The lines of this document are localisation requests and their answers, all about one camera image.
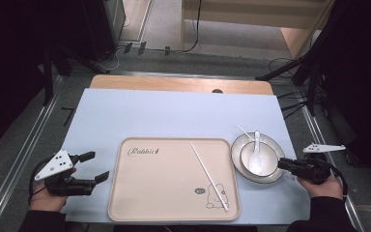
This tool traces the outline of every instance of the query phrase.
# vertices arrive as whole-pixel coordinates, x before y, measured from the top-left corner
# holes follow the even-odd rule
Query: plate
[[[254,132],[249,132],[249,136],[254,137]],[[243,176],[253,182],[260,183],[260,184],[269,184],[272,182],[275,182],[278,180],[282,174],[284,173],[284,170],[275,168],[273,170],[272,166],[274,163],[274,158],[272,156],[276,157],[276,160],[279,160],[280,158],[284,158],[284,153],[279,147],[279,145],[273,141],[270,137],[264,135],[261,133],[260,135],[260,143],[261,143],[261,149],[264,150],[266,154],[266,159],[271,162],[271,165],[267,165],[269,168],[267,168],[267,174],[269,175],[255,175],[248,171],[244,165],[243,161],[246,162],[246,159],[249,159],[250,156],[244,155],[242,157],[242,154],[246,154],[248,151],[253,151],[255,142],[253,142],[248,136],[245,134],[240,135],[233,143],[231,147],[231,158],[232,161],[237,168],[237,170],[240,171]]]

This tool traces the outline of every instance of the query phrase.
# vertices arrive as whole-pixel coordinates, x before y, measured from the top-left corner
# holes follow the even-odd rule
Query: floor
[[[181,49],[180,15],[181,0],[152,0],[143,33],[140,33],[141,35],[134,33],[134,37],[127,36],[122,44],[133,42],[133,47],[136,47],[139,46],[139,43],[147,42],[147,49],[164,49],[166,46],[170,46],[173,50]],[[195,42],[196,33],[193,29],[195,23],[195,21],[188,21],[185,25],[185,48],[191,47]],[[189,75],[204,74],[218,78],[225,76],[234,79],[252,79],[255,75],[266,74],[270,70],[284,65],[286,61],[283,59],[291,58],[278,28],[200,22],[198,41],[199,44],[188,54],[170,54],[165,57],[163,52],[146,49],[143,55],[137,55],[135,54],[137,50],[133,49],[131,53],[126,55],[123,55],[123,52],[117,53],[120,62],[116,60],[116,57],[110,56],[101,64],[110,67],[111,73],[184,73]],[[60,76],[56,79],[55,87],[58,87],[59,92],[56,104],[49,108],[42,108],[43,93],[40,93],[2,138],[0,142],[0,170],[9,170],[20,155],[29,158],[30,162],[36,162],[40,159],[37,154],[47,157],[54,148],[62,144],[68,131],[65,120],[68,118],[69,112],[62,110],[60,106],[76,107],[82,90],[88,87],[94,75],[74,61],[71,63],[73,65],[72,75],[70,77]],[[289,78],[277,77],[270,83],[276,95],[288,91],[303,91],[301,88],[294,87]],[[298,99],[280,100],[281,107],[295,102],[298,102]],[[301,153],[301,148],[312,141],[326,144],[338,143],[334,128],[325,118],[323,109],[318,107],[316,112],[316,117],[312,118],[302,108],[286,120],[288,131],[298,154]],[[44,114],[52,116],[42,120],[41,116]],[[40,134],[38,137],[29,136],[33,134],[29,130],[35,126],[34,124],[38,125],[38,133]],[[25,141],[33,146],[23,147]],[[350,185],[350,202],[352,204],[349,210],[356,212],[356,217],[353,217],[353,220],[359,225],[358,231],[371,231],[371,169],[349,165],[343,154],[332,154],[332,159],[347,177]],[[13,180],[15,187],[13,187],[14,193],[11,198],[1,199],[8,205],[0,211],[0,231],[15,231],[15,229],[8,228],[18,225],[23,214],[14,214],[14,212],[27,210],[25,204],[20,206],[19,204],[25,201],[27,174],[30,173],[32,167],[24,164],[22,168],[21,176]],[[6,178],[6,172],[3,171],[0,175],[0,188],[2,183],[6,182]],[[285,231],[285,229],[285,225],[259,226],[261,232],[279,232]],[[93,224],[88,231],[111,232],[112,227]]]

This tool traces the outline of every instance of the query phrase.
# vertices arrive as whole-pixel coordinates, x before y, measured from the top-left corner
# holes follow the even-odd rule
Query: metal plate
[[[254,137],[254,132],[249,132],[249,136]],[[271,157],[272,155],[275,155],[276,158],[279,160],[280,158],[284,158],[284,153],[279,147],[279,145],[273,141],[270,137],[264,135],[261,133],[260,136],[260,143],[261,147],[265,149],[266,156]],[[273,171],[270,175],[267,176],[258,176],[255,175],[251,172],[249,172],[243,165],[243,160],[246,161],[245,159],[247,158],[242,158],[242,150],[252,150],[253,151],[253,146],[255,142],[253,142],[248,136],[245,134],[240,135],[233,143],[231,147],[231,158],[236,166],[237,170],[240,171],[243,176],[253,182],[260,183],[260,184],[269,184],[272,182],[275,182],[278,180],[284,171],[282,169],[276,168],[275,171]],[[271,165],[273,165],[274,159],[268,159],[272,162]]]

